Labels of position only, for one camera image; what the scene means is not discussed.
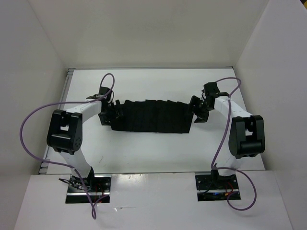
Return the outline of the black pleated skirt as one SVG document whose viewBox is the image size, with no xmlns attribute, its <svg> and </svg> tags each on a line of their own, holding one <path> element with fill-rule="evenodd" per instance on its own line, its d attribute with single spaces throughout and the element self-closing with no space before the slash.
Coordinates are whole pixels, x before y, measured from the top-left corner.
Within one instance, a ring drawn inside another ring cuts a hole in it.
<svg viewBox="0 0 307 230">
<path fill-rule="evenodd" d="M 170 100 L 126 100 L 118 105 L 119 117 L 111 120 L 114 131 L 189 133 L 193 113 L 189 105 Z"/>
</svg>

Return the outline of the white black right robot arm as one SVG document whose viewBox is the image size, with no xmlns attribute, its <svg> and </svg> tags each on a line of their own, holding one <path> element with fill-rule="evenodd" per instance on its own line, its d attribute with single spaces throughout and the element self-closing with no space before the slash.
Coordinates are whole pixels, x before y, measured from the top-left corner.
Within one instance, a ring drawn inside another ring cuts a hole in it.
<svg viewBox="0 0 307 230">
<path fill-rule="evenodd" d="M 189 103 L 170 100 L 116 101 L 117 115 L 111 120 L 114 131 L 178 133 L 190 131 L 192 123 L 206 123 L 210 111 L 226 118 L 226 134 L 230 156 L 224 163 L 212 161 L 218 172 L 210 176 L 211 185 L 222 188 L 227 176 L 235 174 L 246 157 L 254 158 L 265 150 L 264 120 L 252 115 L 231 99 L 232 94 L 221 92 L 216 82 L 204 84 L 201 97 L 192 96 Z"/>
</svg>

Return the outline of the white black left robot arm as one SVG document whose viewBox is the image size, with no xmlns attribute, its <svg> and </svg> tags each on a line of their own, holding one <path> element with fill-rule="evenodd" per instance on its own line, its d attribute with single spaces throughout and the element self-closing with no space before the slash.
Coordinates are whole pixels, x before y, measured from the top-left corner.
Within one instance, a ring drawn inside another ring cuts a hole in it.
<svg viewBox="0 0 307 230">
<path fill-rule="evenodd" d="M 51 117 L 47 145 L 58 152 L 67 165 L 72 166 L 71 183 L 79 185 L 86 192 L 94 189 L 96 180 L 94 170 L 81 150 L 83 123 L 97 115 L 101 125 L 110 126 L 118 116 L 112 102 L 113 95 L 110 88 L 101 86 L 98 94 L 88 97 L 89 101 L 67 110 L 55 110 Z"/>
</svg>

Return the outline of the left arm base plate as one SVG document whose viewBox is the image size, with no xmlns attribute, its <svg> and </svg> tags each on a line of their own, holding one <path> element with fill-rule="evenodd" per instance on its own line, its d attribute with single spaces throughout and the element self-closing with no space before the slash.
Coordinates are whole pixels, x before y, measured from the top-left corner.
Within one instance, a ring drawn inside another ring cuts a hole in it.
<svg viewBox="0 0 307 230">
<path fill-rule="evenodd" d="M 94 176 L 93 184 L 89 185 L 86 180 L 86 190 L 93 203 L 109 203 L 111 191 L 110 174 L 96 174 Z M 59 179 L 68 185 L 66 194 L 66 204 L 85 204 L 89 203 L 86 192 L 79 178 L 71 176 L 70 179 Z"/>
</svg>

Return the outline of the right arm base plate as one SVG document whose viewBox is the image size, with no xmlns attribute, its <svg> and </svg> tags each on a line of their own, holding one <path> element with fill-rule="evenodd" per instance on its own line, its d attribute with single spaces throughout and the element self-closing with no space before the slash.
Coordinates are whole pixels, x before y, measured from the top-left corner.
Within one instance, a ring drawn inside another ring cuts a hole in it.
<svg viewBox="0 0 307 230">
<path fill-rule="evenodd" d="M 195 174 L 197 200 L 224 201 L 231 195 L 229 200 L 240 200 L 239 186 L 236 176 L 213 176 L 211 173 Z"/>
</svg>

